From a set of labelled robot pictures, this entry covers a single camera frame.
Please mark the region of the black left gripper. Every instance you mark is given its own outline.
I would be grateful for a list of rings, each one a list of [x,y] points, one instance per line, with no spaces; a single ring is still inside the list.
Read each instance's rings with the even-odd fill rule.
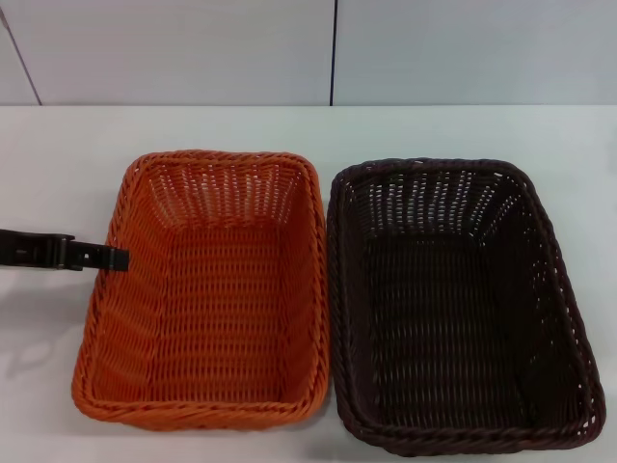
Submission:
[[[1,230],[3,266],[63,269],[68,243],[75,237],[60,233],[34,233]],[[127,250],[92,243],[71,244],[71,269],[92,268],[126,272],[130,256]]]

